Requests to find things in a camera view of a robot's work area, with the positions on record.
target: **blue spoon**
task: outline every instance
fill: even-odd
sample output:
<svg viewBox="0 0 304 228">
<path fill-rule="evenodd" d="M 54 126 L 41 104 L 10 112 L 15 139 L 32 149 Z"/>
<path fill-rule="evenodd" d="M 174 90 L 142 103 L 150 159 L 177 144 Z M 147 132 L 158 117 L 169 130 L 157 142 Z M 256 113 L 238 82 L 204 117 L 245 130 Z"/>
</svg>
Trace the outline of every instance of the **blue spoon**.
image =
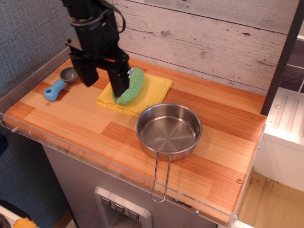
<svg viewBox="0 0 304 228">
<path fill-rule="evenodd" d="M 69 84 L 75 82 L 78 78 L 78 74 L 73 67 L 68 67 L 61 71 L 60 78 L 60 80 L 57 80 L 53 85 L 44 91 L 43 96 L 48 101 L 55 101 L 59 92 L 66 87 L 66 82 Z"/>
</svg>

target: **control panel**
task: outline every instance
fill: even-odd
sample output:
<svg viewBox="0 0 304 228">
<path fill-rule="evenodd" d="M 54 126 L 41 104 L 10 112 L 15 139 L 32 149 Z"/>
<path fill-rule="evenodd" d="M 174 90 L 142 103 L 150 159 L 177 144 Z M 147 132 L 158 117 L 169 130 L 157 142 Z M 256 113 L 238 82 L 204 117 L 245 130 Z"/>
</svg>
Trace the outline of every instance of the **control panel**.
<svg viewBox="0 0 304 228">
<path fill-rule="evenodd" d="M 100 186 L 95 187 L 95 199 L 104 228 L 124 227 L 127 223 L 132 228 L 152 228 L 152 214 L 146 208 Z"/>
</svg>

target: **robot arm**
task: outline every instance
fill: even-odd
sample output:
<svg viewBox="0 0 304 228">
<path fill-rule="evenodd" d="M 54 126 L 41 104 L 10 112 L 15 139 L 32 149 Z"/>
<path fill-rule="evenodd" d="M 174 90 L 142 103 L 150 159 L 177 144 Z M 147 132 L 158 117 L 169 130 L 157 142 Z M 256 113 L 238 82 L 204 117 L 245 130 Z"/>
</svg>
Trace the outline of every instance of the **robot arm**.
<svg viewBox="0 0 304 228">
<path fill-rule="evenodd" d="M 74 68 L 86 86 L 98 80 L 96 67 L 108 71 L 116 97 L 129 88 L 129 56 L 118 47 L 119 33 L 111 4 L 104 0 L 62 0 L 78 38 L 69 38 Z"/>
</svg>

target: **gray fabric wall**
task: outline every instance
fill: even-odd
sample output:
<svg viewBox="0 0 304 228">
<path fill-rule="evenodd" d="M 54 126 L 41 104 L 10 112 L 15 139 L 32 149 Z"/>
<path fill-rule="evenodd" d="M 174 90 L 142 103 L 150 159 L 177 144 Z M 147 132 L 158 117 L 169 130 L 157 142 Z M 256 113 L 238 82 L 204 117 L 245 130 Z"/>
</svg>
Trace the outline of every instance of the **gray fabric wall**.
<svg viewBox="0 0 304 228">
<path fill-rule="evenodd" d="M 41 68 L 74 37 L 60 0 L 0 0 L 0 98 Z M 0 127 L 9 143 L 0 156 L 0 200 L 52 228 L 68 206 L 41 145 Z"/>
</svg>

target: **wooden countertop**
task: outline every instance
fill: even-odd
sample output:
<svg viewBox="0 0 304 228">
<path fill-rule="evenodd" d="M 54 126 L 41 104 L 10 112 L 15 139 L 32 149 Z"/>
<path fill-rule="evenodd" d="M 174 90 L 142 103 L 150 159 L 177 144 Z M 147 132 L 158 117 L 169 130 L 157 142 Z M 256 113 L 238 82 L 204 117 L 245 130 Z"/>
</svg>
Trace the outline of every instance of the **wooden countertop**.
<svg viewBox="0 0 304 228">
<path fill-rule="evenodd" d="M 144 72 L 173 81 L 163 102 L 185 105 L 196 112 L 203 134 L 188 157 L 171 164 L 167 200 L 226 226 L 234 215 L 266 117 L 264 97 L 204 79 L 130 60 Z M 72 66 L 68 60 L 4 115 L 3 120 L 29 137 L 92 166 L 151 191 L 154 158 L 135 134 L 136 118 L 95 104 L 109 82 L 106 71 L 87 88 L 80 79 L 60 92 L 54 102 L 46 88 Z M 157 182 L 165 184 L 167 162 L 160 161 Z M 163 192 L 163 186 L 156 189 Z"/>
</svg>

